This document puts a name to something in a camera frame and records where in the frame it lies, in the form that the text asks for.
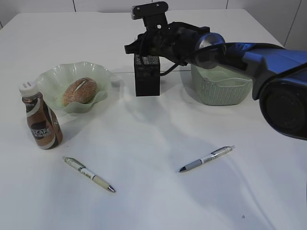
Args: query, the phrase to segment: white wall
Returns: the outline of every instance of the white wall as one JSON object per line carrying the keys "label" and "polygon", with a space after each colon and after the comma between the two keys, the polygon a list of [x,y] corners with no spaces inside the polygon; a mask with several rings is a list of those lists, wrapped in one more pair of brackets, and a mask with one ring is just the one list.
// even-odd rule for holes
{"label": "white wall", "polygon": [[0,0],[0,22],[4,26],[21,12],[73,12],[72,0]]}
{"label": "white wall", "polygon": [[285,47],[307,51],[307,0],[302,1]]}
{"label": "white wall", "polygon": [[[285,44],[301,0],[166,0],[170,10],[178,9],[246,9],[275,38]],[[287,47],[306,47],[306,1],[303,0]],[[132,5],[151,0],[74,0],[76,11],[129,12]],[[73,12],[73,0],[0,0],[0,22],[4,26],[20,12]]]}
{"label": "white wall", "polygon": [[281,44],[285,44],[301,0],[229,0],[228,8],[246,9]]}
{"label": "white wall", "polygon": [[74,0],[76,11],[130,12],[131,6],[151,0]]}

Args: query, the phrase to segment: pen tip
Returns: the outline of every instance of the pen tip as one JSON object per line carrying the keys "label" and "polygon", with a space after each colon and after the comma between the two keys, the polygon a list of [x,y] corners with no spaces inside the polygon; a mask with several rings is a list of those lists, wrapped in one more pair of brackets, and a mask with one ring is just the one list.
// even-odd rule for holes
{"label": "pen tip", "polygon": [[182,172],[184,172],[185,170],[187,170],[186,167],[182,167],[181,169],[178,170],[178,172],[182,173]]}
{"label": "pen tip", "polygon": [[108,190],[109,190],[110,192],[112,192],[112,193],[116,192],[115,189],[114,189],[112,186],[110,186],[110,185],[109,185],[109,187],[108,187]]}

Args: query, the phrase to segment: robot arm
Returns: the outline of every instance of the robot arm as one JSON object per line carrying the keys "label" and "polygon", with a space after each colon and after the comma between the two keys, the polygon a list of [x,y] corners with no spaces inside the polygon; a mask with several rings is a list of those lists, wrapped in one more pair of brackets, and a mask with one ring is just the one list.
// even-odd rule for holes
{"label": "robot arm", "polygon": [[223,66],[253,79],[252,97],[260,100],[267,122],[278,132],[307,139],[307,52],[272,44],[225,43],[209,27],[167,24],[166,2],[131,9],[133,19],[143,18],[147,31],[125,46],[127,54],[165,57],[212,69]]}

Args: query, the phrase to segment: black box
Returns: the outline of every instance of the black box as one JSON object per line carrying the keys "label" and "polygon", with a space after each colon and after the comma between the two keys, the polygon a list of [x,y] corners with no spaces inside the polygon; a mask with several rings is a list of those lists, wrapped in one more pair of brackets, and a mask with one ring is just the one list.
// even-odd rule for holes
{"label": "black box", "polygon": [[135,93],[140,96],[160,95],[160,59],[159,56],[141,57],[134,55]]}

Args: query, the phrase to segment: coffee bottle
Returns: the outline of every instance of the coffee bottle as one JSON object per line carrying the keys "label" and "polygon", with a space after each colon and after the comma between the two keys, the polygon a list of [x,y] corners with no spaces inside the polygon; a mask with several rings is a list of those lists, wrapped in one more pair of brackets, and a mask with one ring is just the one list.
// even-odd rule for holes
{"label": "coffee bottle", "polygon": [[43,100],[34,81],[28,81],[19,87],[25,104],[28,126],[37,145],[44,150],[58,146],[63,139],[62,131],[54,112]]}

